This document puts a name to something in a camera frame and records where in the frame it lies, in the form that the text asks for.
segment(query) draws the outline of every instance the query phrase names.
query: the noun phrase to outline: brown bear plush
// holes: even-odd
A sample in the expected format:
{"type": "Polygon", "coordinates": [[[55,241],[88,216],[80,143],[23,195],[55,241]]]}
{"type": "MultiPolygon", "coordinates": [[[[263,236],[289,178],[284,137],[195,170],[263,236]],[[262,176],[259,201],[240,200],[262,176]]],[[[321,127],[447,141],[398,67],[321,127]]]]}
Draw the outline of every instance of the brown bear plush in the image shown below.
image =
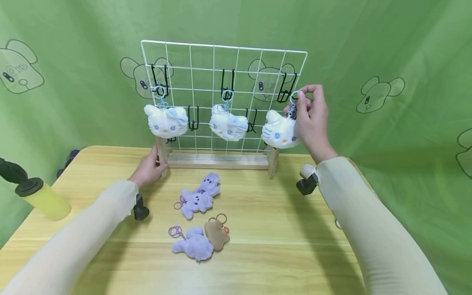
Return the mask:
{"type": "Polygon", "coordinates": [[[211,218],[207,223],[205,223],[204,227],[205,235],[210,240],[215,251],[220,251],[223,249],[224,244],[229,242],[229,229],[224,227],[221,221],[211,218]]]}

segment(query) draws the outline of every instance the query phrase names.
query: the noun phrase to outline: cartoon bear print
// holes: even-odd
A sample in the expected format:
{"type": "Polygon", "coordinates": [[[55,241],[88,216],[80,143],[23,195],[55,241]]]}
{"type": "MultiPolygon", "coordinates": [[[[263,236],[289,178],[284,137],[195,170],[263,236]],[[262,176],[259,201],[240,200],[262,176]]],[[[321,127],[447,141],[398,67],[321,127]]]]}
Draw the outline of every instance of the cartoon bear print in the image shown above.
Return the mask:
{"type": "Polygon", "coordinates": [[[292,82],[294,79],[295,67],[292,64],[284,64],[280,69],[267,67],[262,60],[255,59],[251,62],[247,71],[249,72],[249,77],[252,80],[255,80],[252,90],[254,98],[259,101],[271,102],[277,100],[278,88],[280,88],[280,84],[283,81],[284,73],[287,73],[284,84],[292,82]]]}
{"type": "MultiPolygon", "coordinates": [[[[164,65],[168,64],[167,59],[165,58],[158,58],[154,65],[154,73],[156,75],[157,84],[165,84],[165,77],[164,77],[164,65]]],[[[151,80],[149,81],[147,72],[146,72],[146,65],[138,64],[131,58],[123,58],[120,61],[120,67],[123,74],[125,74],[128,78],[131,78],[135,81],[135,88],[136,92],[143,98],[152,99],[151,90],[149,87],[154,85],[154,77],[151,73],[151,80]]],[[[172,77],[174,74],[174,69],[172,68],[172,64],[169,62],[169,68],[167,69],[168,78],[172,77]]]]}
{"type": "Polygon", "coordinates": [[[357,111],[365,114],[372,113],[383,107],[385,99],[389,96],[398,96],[405,88],[402,78],[393,79],[390,82],[379,82],[379,77],[372,77],[361,89],[364,98],[357,104],[357,111]]]}
{"type": "Polygon", "coordinates": [[[462,132],[457,138],[457,143],[465,151],[458,153],[455,158],[462,171],[472,179],[472,128],[462,132]]]}
{"type": "Polygon", "coordinates": [[[21,41],[12,39],[0,48],[1,80],[8,91],[19,94],[44,84],[44,78],[32,66],[37,61],[33,50],[21,41]]]}

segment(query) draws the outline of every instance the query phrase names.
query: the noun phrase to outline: wooden stand base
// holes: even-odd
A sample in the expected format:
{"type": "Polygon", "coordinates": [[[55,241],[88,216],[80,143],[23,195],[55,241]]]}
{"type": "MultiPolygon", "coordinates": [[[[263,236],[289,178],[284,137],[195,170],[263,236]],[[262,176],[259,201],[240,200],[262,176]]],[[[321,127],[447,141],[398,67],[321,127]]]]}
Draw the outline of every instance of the wooden stand base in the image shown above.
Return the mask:
{"type": "Polygon", "coordinates": [[[242,154],[240,152],[172,151],[166,141],[165,138],[156,137],[159,162],[166,161],[170,168],[267,170],[269,179],[275,176],[279,151],[270,146],[261,153],[243,152],[242,154]]]}

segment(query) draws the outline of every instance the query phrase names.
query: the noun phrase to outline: grid panel frame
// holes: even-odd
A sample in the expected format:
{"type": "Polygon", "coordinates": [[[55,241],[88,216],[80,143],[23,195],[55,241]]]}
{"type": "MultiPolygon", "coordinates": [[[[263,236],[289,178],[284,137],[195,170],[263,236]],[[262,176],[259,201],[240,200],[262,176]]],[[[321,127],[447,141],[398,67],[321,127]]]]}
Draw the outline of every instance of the grid panel frame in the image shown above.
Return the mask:
{"type": "MultiPolygon", "coordinates": [[[[197,44],[197,43],[181,43],[181,42],[142,40],[141,41],[141,50],[142,50],[142,54],[143,54],[146,74],[148,76],[148,81],[150,81],[150,82],[153,81],[152,74],[151,74],[151,67],[164,68],[164,66],[154,65],[154,64],[150,64],[148,62],[148,60],[150,60],[150,59],[146,55],[146,50],[145,50],[145,46],[148,46],[148,45],[150,45],[150,46],[153,46],[153,45],[164,46],[164,48],[165,48],[165,57],[167,59],[166,66],[167,66],[168,69],[173,69],[173,70],[174,69],[182,69],[182,70],[189,70],[190,71],[190,77],[191,77],[191,87],[190,88],[183,88],[183,87],[173,88],[172,87],[172,80],[170,78],[171,75],[169,75],[169,85],[168,85],[169,86],[169,92],[168,92],[168,95],[170,96],[170,100],[171,100],[171,103],[169,103],[170,106],[172,106],[172,107],[181,106],[181,107],[184,107],[184,108],[188,108],[189,112],[190,112],[190,109],[192,109],[194,120],[196,118],[195,117],[195,109],[196,108],[200,108],[202,110],[208,110],[208,109],[211,110],[212,106],[215,104],[215,100],[220,98],[219,93],[221,92],[221,90],[220,89],[215,89],[215,73],[220,73],[220,72],[223,72],[224,70],[215,67],[216,49],[234,50],[235,53],[236,53],[236,64],[234,65],[234,68],[233,68],[234,71],[235,71],[235,77],[234,77],[234,80],[232,81],[233,82],[233,89],[234,89],[233,97],[236,94],[250,94],[251,95],[251,101],[249,103],[248,108],[241,109],[241,108],[233,108],[233,100],[232,100],[229,104],[229,111],[230,112],[232,112],[232,111],[246,111],[248,120],[250,119],[251,112],[253,112],[253,111],[267,112],[271,109],[272,103],[274,102],[274,98],[279,93],[278,83],[279,83],[280,77],[283,76],[284,74],[286,76],[295,76],[295,81],[293,82],[293,89],[298,89],[297,88],[298,81],[299,81],[299,79],[300,79],[300,77],[303,73],[303,68],[304,68],[304,65],[305,65],[305,62],[306,62],[306,59],[307,59],[307,56],[308,56],[308,52],[306,52],[306,51],[296,51],[296,50],[251,48],[251,47],[237,47],[237,46],[226,46],[226,45],[212,45],[212,44],[197,44]],[[190,65],[188,67],[173,66],[169,62],[169,46],[172,46],[172,47],[178,46],[178,47],[182,47],[182,48],[187,47],[188,48],[188,57],[189,57],[189,60],[190,60],[190,65]],[[209,48],[209,49],[211,49],[212,50],[212,67],[193,67],[194,63],[192,61],[192,48],[209,48]],[[239,62],[239,59],[240,59],[241,52],[255,52],[256,54],[257,53],[259,54],[259,58],[258,58],[259,63],[258,63],[257,71],[250,71],[250,69],[248,69],[247,71],[240,70],[240,68],[241,68],[240,65],[239,65],[239,69],[238,69],[238,62],[239,62]],[[271,53],[271,52],[272,53],[276,52],[276,53],[283,54],[282,59],[281,59],[281,63],[280,63],[280,67],[277,69],[278,72],[277,73],[269,73],[269,72],[264,73],[264,75],[277,75],[277,80],[276,80],[276,83],[275,83],[274,90],[273,90],[272,93],[270,93],[271,100],[270,100],[270,103],[268,104],[267,109],[260,109],[260,108],[253,109],[254,97],[256,95],[256,86],[255,85],[253,86],[253,90],[251,92],[250,91],[237,90],[236,76],[237,76],[238,73],[248,74],[248,75],[251,75],[251,74],[255,75],[256,79],[255,79],[254,83],[256,83],[256,81],[258,79],[258,75],[259,75],[260,70],[261,70],[261,64],[263,64],[262,59],[263,59],[264,53],[267,54],[267,53],[271,53]],[[294,69],[294,73],[282,73],[282,67],[284,66],[284,62],[286,60],[287,54],[296,54],[296,55],[301,56],[303,61],[301,63],[301,66],[299,67],[299,71],[296,71],[294,69]],[[213,81],[212,81],[212,88],[211,89],[209,87],[208,88],[195,88],[194,87],[194,71],[196,71],[196,70],[197,71],[211,71],[212,72],[213,81]],[[174,95],[173,95],[174,91],[186,91],[186,92],[191,93],[192,94],[192,105],[184,106],[184,105],[176,104],[175,100],[174,100],[174,95]],[[200,104],[196,105],[195,104],[195,92],[211,92],[211,105],[210,106],[208,106],[208,105],[201,106],[200,104]]],[[[153,89],[153,86],[151,85],[149,87],[149,91],[152,91],[152,89],[153,89]]],[[[199,123],[199,125],[209,126],[208,122],[198,122],[198,123],[199,123]]],[[[263,125],[260,125],[260,124],[258,124],[258,125],[255,124],[254,125],[254,127],[260,127],[260,128],[262,128],[262,126],[263,125]]],[[[210,136],[198,135],[197,130],[190,130],[189,129],[189,131],[185,135],[181,135],[181,136],[177,137],[177,145],[178,146],[173,147],[173,148],[178,148],[179,151],[182,151],[182,150],[194,151],[195,154],[198,154],[199,151],[203,151],[204,153],[208,153],[208,159],[210,159],[210,160],[213,160],[215,158],[228,160],[228,152],[231,153],[231,154],[239,153],[240,155],[242,155],[243,153],[245,153],[245,154],[246,153],[260,153],[260,152],[263,152],[263,150],[264,150],[264,149],[261,150],[261,143],[263,142],[262,137],[261,136],[254,137],[254,136],[250,135],[249,133],[245,133],[242,140],[240,140],[240,142],[242,142],[241,148],[229,147],[228,146],[229,142],[226,143],[226,148],[215,147],[214,146],[214,138],[219,139],[219,137],[214,136],[213,132],[211,132],[210,136]],[[186,146],[184,143],[181,143],[181,141],[180,141],[181,137],[183,139],[193,138],[195,146],[194,147],[186,146]],[[197,141],[198,138],[209,139],[210,140],[210,147],[201,147],[201,146],[199,147],[198,146],[198,141],[197,141]],[[245,148],[246,140],[251,141],[251,142],[258,142],[257,143],[257,148],[248,148],[248,147],[245,148]]]]}

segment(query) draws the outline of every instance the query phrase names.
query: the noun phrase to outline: yellow cup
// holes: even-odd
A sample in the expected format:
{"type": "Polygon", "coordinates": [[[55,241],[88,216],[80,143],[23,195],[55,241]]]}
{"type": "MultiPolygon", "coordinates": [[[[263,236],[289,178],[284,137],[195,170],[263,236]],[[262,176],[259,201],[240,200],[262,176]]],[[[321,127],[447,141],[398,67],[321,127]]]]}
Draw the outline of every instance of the yellow cup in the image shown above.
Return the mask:
{"type": "Polygon", "coordinates": [[[15,192],[51,220],[61,220],[69,215],[70,204],[40,178],[30,178],[20,183],[15,192]]]}

